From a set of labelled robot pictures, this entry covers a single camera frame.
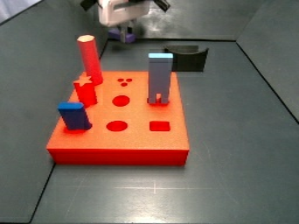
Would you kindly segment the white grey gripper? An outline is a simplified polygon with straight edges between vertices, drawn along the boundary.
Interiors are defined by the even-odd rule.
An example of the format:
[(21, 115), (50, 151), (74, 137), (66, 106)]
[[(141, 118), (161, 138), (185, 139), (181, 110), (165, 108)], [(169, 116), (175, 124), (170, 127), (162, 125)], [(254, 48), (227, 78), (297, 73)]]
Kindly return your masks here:
[(167, 0), (82, 0), (81, 6), (85, 11), (94, 5), (98, 6), (99, 22), (107, 27), (129, 22), (129, 26), (122, 25), (119, 28), (121, 42), (126, 43), (127, 33), (134, 33), (135, 19), (149, 14), (151, 3), (163, 11), (169, 11), (171, 7)]

